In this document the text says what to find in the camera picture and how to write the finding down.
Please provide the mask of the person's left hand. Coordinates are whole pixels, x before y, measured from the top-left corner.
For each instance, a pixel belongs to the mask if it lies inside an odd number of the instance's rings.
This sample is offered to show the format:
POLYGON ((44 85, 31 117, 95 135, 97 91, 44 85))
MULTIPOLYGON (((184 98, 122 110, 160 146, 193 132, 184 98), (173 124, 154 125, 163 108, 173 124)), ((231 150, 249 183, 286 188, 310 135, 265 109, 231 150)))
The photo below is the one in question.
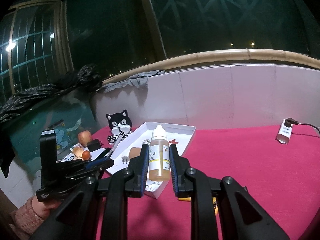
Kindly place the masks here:
POLYGON ((61 204, 59 200, 48 200, 45 202, 39 202, 36 196, 33 196, 31 200, 31 206, 34 212, 43 220, 47 219, 52 210, 57 209, 61 204))

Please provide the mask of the person's left forearm pink sleeve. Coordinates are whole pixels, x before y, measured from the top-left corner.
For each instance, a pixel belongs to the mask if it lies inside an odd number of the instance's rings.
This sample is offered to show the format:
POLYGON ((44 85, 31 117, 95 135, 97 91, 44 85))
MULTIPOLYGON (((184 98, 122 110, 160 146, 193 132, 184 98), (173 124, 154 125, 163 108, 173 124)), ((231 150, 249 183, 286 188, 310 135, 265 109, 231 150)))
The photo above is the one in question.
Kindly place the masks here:
POLYGON ((44 222, 44 219, 35 212, 32 198, 29 198, 19 209, 12 211, 10 217, 12 222, 9 226, 19 239, 29 239, 44 222))

